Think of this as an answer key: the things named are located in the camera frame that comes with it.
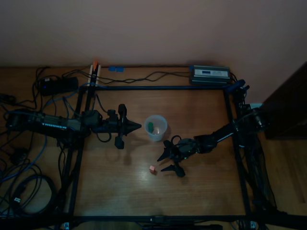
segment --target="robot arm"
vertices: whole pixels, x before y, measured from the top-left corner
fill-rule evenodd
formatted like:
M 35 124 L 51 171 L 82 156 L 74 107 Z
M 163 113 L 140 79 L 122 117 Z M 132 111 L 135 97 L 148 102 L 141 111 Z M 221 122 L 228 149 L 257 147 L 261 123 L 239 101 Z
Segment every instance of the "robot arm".
M 119 118 L 115 110 L 108 110 L 109 118 L 103 120 L 102 115 L 97 110 L 93 110 L 74 119 L 68 119 L 27 109 L 14 110 L 9 112 L 6 127 L 8 131 L 29 130 L 66 140 L 88 136 L 91 131 L 94 133 L 118 133 L 115 138 L 115 146 L 118 149 L 123 149 L 122 136 L 140 128 L 141 125 L 126 118 L 127 109 L 124 104 L 119 105 L 118 113 Z
M 180 141 L 177 144 L 173 143 L 173 139 L 177 136 L 174 136 L 171 141 L 165 140 L 163 142 L 165 146 L 164 152 L 157 161 L 162 161 L 166 158 L 172 159 L 175 164 L 170 165 L 161 171 L 175 171 L 177 176 L 183 177 L 185 176 L 184 170 L 179 166 L 179 162 L 182 160 L 187 159 L 195 153 L 211 152 L 220 141 L 231 137 L 234 133 L 246 135 L 249 133 L 260 132 L 263 131 L 267 125 L 267 118 L 263 111 L 254 109 L 210 135 L 195 136 L 194 139 L 181 139 L 178 136 Z

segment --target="black metal frame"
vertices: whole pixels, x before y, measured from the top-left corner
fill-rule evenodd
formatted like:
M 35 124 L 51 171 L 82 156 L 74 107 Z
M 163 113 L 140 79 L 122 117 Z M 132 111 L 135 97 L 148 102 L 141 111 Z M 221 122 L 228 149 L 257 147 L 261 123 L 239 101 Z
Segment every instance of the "black metal frame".
M 91 83 L 95 83 L 96 79 L 91 78 Z M 81 105 L 82 105 L 82 98 L 87 90 L 87 98 L 86 98 L 86 105 L 85 105 L 85 111 L 88 111 L 90 108 L 91 100 L 94 96 L 94 92 L 97 90 L 103 90 L 103 91 L 116 91 L 116 90 L 223 90 L 224 93 L 224 99 L 225 99 L 225 105 L 227 110 L 227 115 L 229 122 L 233 120 L 233 112 L 231 109 L 230 99 L 229 95 L 225 92 L 224 88 L 221 87 L 204 87 L 204 86 L 148 86 L 148 87 L 96 87 L 94 85 L 89 85 L 85 87 L 81 87 L 79 90 L 78 95 L 78 101 L 76 105 L 75 111 L 77 113 L 80 113 Z M 241 114 L 241 108 L 242 108 L 242 102 L 240 100 L 234 100 L 235 108 L 236 108 L 236 114 L 238 117 L 240 117 Z M 251 183 L 251 173 L 253 173 L 252 168 L 250 166 L 250 158 L 249 154 L 246 152 L 246 158 L 247 158 L 247 166 L 248 166 L 248 172 L 244 167 L 242 157 L 239 152 L 239 141 L 237 134 L 233 135 L 233 145 L 234 145 L 234 152 L 235 152 L 235 159 L 236 159 L 236 165 L 238 169 L 238 176 L 240 179 L 240 185 L 241 185 L 241 192 L 244 202 L 244 208 L 245 208 L 245 215 L 238 215 L 238 216 L 86 216 L 86 217 L 76 217 L 73 216 L 74 208 L 75 208 L 75 202 L 76 202 L 76 195 L 77 195 L 77 188 L 78 188 L 78 180 L 80 175 L 80 167 L 81 167 L 81 161 L 82 161 L 82 155 L 83 155 L 83 146 L 84 146 L 84 138 L 80 138 L 79 141 L 77 141 L 78 146 L 72 146 L 68 150 L 67 154 L 67 160 L 65 164 L 64 169 L 64 175 L 63 175 L 63 184 L 62 188 L 59 191 L 58 194 L 58 201 L 60 205 L 58 207 L 63 211 L 65 207 L 65 197 L 66 197 L 66 191 L 69 187 L 70 183 L 72 182 L 72 190 L 71 190 L 71 196 L 70 201 L 68 205 L 68 211 L 66 211 L 66 214 L 58 214 L 58 215 L 48 215 L 48 216 L 40 216 L 40 217 L 33 217 L 33 218 L 21 218 L 18 221 L 14 221 L 14 219 L 8 219 L 5 220 L 5 225 L 11 226 L 12 229 L 18 229 L 18 227 L 21 227 L 23 229 L 33 229 L 33 228 L 39 228 L 39 227 L 45 227 L 45 226 L 51 226 L 51 225 L 60 225 L 62 223 L 69 223 L 69 229 L 79 225 L 80 223 L 87 222 L 87 221 L 125 221 L 125 222 L 141 222 L 141 223 L 147 223 L 150 224 L 152 227 L 158 227 L 161 225 L 165 226 L 173 226 L 173 225 L 180 225 L 180 224 L 190 224 L 193 226 L 193 224 L 196 221 L 225 221 L 225 222 L 234 222 L 236 220 L 241 220 L 245 222 L 245 226 L 248 226 L 250 224 L 250 221 L 255 221 L 259 224 L 259 228 L 261 230 L 265 230 L 265 224 L 272 224 L 276 226 L 283 226 L 283 227 L 289 227 L 294 229 L 307 229 L 307 217 L 305 216 L 295 216 L 295 215 L 288 215 L 284 212 L 277 211 L 277 209 L 274 208 L 274 205 L 272 205 L 268 200 L 263 200 L 263 197 L 261 197 L 261 193 L 259 193 L 257 188 L 255 186 L 252 186 Z M 71 160 L 73 151 L 77 150 L 77 158 L 75 162 L 75 166 L 71 171 Z M 251 211 L 250 206 L 250 200 L 248 197 L 248 190 L 247 190 L 247 184 L 246 181 L 251 185 L 251 188 L 253 190 L 253 195 L 255 198 L 260 197 L 261 201 L 264 202 L 264 206 L 267 207 L 266 210 L 259 210 L 256 209 L 255 211 Z

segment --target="wooden table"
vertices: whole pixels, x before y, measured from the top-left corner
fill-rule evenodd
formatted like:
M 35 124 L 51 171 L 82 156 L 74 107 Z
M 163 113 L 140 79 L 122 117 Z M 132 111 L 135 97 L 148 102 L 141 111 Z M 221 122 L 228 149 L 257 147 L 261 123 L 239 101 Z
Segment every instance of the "wooden table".
M 51 68 L 42 76 L 60 75 L 72 69 Z M 188 71 L 188 68 L 125 68 L 123 73 L 102 69 L 100 76 L 113 79 L 142 78 L 153 71 Z M 35 69 L 0 69 L 0 75 L 0 92 L 15 95 L 18 101 L 32 98 Z M 87 82 L 81 75 L 78 78 L 80 84 Z M 189 82 L 187 78 L 165 76 L 156 82 L 142 81 L 130 85 L 189 85 Z M 168 121 L 164 137 L 168 140 L 174 135 L 193 138 L 210 134 L 228 123 L 222 91 L 103 91 L 98 92 L 98 95 L 105 109 L 117 110 L 119 104 L 125 104 L 127 118 L 142 125 L 148 116 L 162 115 Z M 73 107 L 76 99 L 77 95 L 69 98 Z M 106 118 L 98 104 L 95 109 Z M 49 105 L 44 112 L 54 114 L 54 105 Z M 58 101 L 57 115 L 64 116 L 65 113 L 63 102 Z M 27 143 L 25 140 L 29 140 L 29 135 L 23 140 Z M 128 134 L 124 141 L 125 148 L 118 150 L 114 146 L 114 136 L 108 143 L 99 142 L 93 134 L 86 138 L 75 215 L 245 214 L 231 138 L 219 143 L 209 154 L 195 154 L 182 161 L 180 165 L 186 172 L 184 178 L 176 177 L 174 172 L 160 172 L 171 161 L 157 162 L 164 150 L 163 143 L 151 142 L 144 127 Z M 44 136 L 35 134 L 33 153 L 30 154 L 32 159 L 43 143 Z M 48 138 L 47 148 L 37 164 L 59 189 L 58 156 L 55 139 Z M 149 172 L 150 165 L 156 166 L 157 175 Z M 40 206 L 49 193 L 48 188 L 43 187 L 32 206 Z

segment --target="pink cube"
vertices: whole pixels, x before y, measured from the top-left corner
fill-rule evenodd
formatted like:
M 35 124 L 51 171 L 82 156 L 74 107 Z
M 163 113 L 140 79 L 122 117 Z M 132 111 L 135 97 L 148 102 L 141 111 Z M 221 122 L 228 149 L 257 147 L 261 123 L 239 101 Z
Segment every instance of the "pink cube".
M 150 171 L 151 173 L 154 173 L 154 172 L 155 172 L 155 167 L 151 165 L 151 166 L 149 167 L 149 171 Z

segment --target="translucent cup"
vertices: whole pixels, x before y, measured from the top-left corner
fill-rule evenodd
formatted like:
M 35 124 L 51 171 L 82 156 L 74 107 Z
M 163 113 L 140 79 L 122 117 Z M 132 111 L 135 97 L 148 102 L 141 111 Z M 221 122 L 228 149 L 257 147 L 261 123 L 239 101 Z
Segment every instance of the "translucent cup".
M 153 127 L 154 130 L 152 133 L 150 133 L 148 130 L 149 122 L 152 122 L 154 126 Z M 167 129 L 167 121 L 165 120 L 164 117 L 160 115 L 151 115 L 145 120 L 144 127 L 145 127 L 146 132 L 148 133 L 150 140 L 160 141 L 163 138 L 164 133 Z

